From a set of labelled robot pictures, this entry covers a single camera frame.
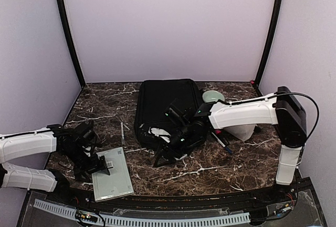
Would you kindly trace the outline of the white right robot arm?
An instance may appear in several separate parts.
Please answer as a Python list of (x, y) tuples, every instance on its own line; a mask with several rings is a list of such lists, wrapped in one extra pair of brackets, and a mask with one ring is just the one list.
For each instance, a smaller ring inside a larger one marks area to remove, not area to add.
[(163, 158), (167, 165), (183, 159), (203, 141), (206, 133), (211, 133), (222, 144), (225, 139), (222, 131), (246, 141), (257, 125), (272, 125), (281, 141), (281, 149), (275, 184), (268, 190), (268, 199), (278, 203), (290, 194), (295, 171), (311, 136), (307, 131), (306, 111), (297, 100), (298, 96), (308, 98), (308, 95), (291, 92), (286, 86), (278, 87), (275, 93), (240, 101), (227, 101), (217, 91), (206, 91), (202, 95), (202, 105), (191, 117), (170, 105), (165, 116), (177, 125), (177, 129), (151, 127), (148, 130), (150, 135), (163, 141), (157, 151), (157, 160)]

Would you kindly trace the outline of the grey notebook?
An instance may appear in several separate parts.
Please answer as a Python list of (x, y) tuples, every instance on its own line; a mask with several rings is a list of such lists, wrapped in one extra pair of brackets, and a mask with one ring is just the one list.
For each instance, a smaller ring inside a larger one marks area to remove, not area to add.
[(98, 152), (97, 155), (105, 158), (110, 174), (97, 171), (91, 175), (95, 202), (133, 195), (134, 189), (123, 148)]

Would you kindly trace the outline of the black student bag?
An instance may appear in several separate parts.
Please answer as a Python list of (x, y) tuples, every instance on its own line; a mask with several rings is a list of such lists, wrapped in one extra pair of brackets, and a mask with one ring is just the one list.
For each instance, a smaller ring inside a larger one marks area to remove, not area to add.
[(200, 111), (204, 103), (202, 92), (191, 79), (146, 80), (140, 85), (134, 132), (143, 148), (157, 151), (160, 144), (170, 142), (172, 134), (181, 126), (176, 126), (164, 114), (174, 99), (184, 99), (193, 107), (191, 122), (201, 120), (210, 124), (206, 115)]

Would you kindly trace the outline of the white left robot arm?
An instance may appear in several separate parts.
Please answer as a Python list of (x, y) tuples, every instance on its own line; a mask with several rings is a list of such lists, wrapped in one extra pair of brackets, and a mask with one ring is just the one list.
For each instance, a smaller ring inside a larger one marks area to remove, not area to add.
[(20, 159), (51, 153), (66, 156), (76, 181), (88, 182), (95, 172), (110, 175), (112, 165), (95, 153), (99, 146), (92, 121), (75, 128), (52, 124), (34, 131), (1, 135), (1, 187), (40, 190), (53, 194), (63, 204), (74, 200), (70, 182), (57, 169), (26, 167)]

